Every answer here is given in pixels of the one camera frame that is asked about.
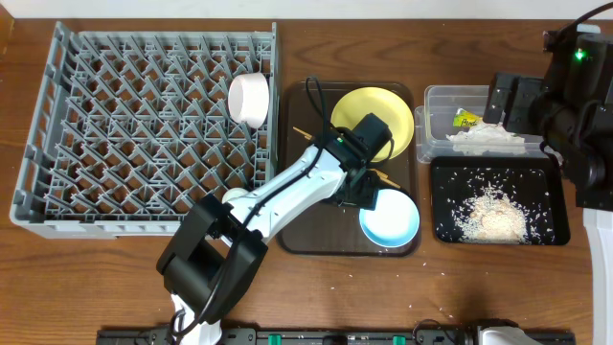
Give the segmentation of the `wooden chopstick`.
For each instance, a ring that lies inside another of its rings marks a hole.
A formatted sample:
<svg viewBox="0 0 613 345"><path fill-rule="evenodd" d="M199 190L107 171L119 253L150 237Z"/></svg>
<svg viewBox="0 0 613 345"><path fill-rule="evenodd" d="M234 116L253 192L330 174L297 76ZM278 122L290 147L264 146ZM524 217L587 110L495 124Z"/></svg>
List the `wooden chopstick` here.
<svg viewBox="0 0 613 345"><path fill-rule="evenodd" d="M307 133L307 132L305 132L305 131L303 131L303 130L295 127L295 126L292 129L294 131L296 131L297 133L299 133L300 135L302 135L306 140L310 141L312 139L312 135L311 134L309 134L309 133ZM379 171L377 169L372 169L372 171L377 174L377 176L381 179L382 182L384 182L384 183L386 183L386 184L388 184L388 185L390 185L392 187L399 188L399 185L396 182L394 182L394 181L389 179L389 175L388 174L386 174L384 172L381 172L381 171Z"/></svg>

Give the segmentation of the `light blue bowl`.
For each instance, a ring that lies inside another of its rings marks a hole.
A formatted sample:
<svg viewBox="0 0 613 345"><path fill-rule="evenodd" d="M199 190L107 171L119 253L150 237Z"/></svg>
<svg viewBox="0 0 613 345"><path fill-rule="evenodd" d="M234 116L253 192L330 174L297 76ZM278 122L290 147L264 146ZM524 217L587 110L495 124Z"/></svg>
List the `light blue bowl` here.
<svg viewBox="0 0 613 345"><path fill-rule="evenodd" d="M414 200L395 189L377 193L373 210L361 209L359 225L373 243L386 247L401 247L410 242L420 228L420 212Z"/></svg>

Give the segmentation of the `yellow plate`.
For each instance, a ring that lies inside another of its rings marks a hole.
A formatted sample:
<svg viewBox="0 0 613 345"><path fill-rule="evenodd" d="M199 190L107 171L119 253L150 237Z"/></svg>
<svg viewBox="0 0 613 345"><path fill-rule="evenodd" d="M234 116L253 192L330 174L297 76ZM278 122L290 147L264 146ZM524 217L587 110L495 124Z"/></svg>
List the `yellow plate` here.
<svg viewBox="0 0 613 345"><path fill-rule="evenodd" d="M391 159L396 158L411 143L415 122L408 104L392 91L380 87L355 89L335 105L330 120L335 127L354 129L369 113L373 113L389 127L394 141L393 149L390 149L390 143L386 144L373 161L380 162L388 155Z"/></svg>

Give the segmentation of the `white green cup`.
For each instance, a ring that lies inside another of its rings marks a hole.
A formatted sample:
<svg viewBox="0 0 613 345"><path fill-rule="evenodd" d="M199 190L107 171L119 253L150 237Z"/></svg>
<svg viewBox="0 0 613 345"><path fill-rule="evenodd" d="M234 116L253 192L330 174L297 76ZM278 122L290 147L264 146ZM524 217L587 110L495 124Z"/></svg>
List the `white green cup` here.
<svg viewBox="0 0 613 345"><path fill-rule="evenodd" d="M221 202L227 203L232 199L244 196L246 194L248 194L248 191L243 188L232 188L223 195Z"/></svg>

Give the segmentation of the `white pink bowl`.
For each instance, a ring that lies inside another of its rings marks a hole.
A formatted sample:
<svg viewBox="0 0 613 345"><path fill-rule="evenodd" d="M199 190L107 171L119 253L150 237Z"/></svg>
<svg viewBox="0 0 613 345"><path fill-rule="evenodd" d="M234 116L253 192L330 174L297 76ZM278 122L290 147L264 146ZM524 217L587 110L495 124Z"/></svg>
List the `white pink bowl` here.
<svg viewBox="0 0 613 345"><path fill-rule="evenodd" d="M235 77L228 92L228 108L232 120L260 128L269 106L269 86L262 73L242 74Z"/></svg>

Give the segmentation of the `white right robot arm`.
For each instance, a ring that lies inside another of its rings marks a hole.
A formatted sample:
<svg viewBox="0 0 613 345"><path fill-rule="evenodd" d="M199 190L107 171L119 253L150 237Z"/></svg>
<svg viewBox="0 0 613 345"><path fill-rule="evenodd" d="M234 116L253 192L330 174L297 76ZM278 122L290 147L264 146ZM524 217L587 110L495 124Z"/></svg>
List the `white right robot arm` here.
<svg viewBox="0 0 613 345"><path fill-rule="evenodd" d="M593 341L612 341L612 37L572 24L543 35L552 60L542 78L498 73L487 123L538 135L540 149L576 187L593 275Z"/></svg>

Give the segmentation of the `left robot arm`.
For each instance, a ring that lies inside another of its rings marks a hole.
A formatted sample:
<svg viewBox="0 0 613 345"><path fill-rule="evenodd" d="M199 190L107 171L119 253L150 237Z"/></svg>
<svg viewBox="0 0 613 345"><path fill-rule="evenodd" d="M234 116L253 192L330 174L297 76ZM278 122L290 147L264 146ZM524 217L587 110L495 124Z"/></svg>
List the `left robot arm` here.
<svg viewBox="0 0 613 345"><path fill-rule="evenodd" d="M264 185L227 202L200 199L156 265L179 300L173 340L223 318L253 282L268 240L312 205L374 209L380 179L372 161L392 142L389 126L373 113L354 128L325 124L303 155Z"/></svg>

